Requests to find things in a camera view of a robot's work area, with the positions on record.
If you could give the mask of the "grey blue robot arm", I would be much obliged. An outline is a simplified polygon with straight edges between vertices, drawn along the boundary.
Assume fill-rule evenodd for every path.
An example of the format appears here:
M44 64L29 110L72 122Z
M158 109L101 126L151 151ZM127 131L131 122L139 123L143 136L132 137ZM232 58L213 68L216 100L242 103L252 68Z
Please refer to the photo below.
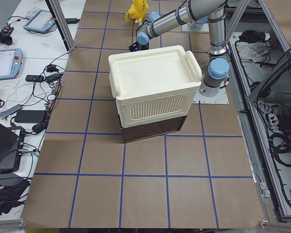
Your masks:
M137 54L145 54L150 39L158 37L180 25L193 22L203 17L208 19L210 32L210 53L222 55L226 52L223 47L225 41L225 13L223 0L190 0L179 8L166 15L159 16L156 12L149 15L149 18L139 24L136 31L136 42L129 49ZM201 82L199 93L205 97L214 97L219 90L223 79L229 71L227 61L222 58L210 60L207 74L202 77L197 74L194 65L188 61L189 52L180 49L180 57L167 62L159 63L157 57L150 57L153 64L138 59L133 62L133 76L136 80L144 79L157 82L157 77L165 78L164 83L179 83L184 77L192 77L194 82ZM190 71L187 75L180 73L180 70L187 67Z

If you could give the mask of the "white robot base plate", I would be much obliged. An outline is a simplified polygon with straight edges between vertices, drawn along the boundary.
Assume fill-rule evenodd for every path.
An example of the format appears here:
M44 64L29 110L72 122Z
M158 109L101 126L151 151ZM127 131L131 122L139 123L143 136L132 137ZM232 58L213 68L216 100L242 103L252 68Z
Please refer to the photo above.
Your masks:
M214 97L206 97L197 91L195 97L192 100L192 104L229 104L226 89L219 89L218 93Z

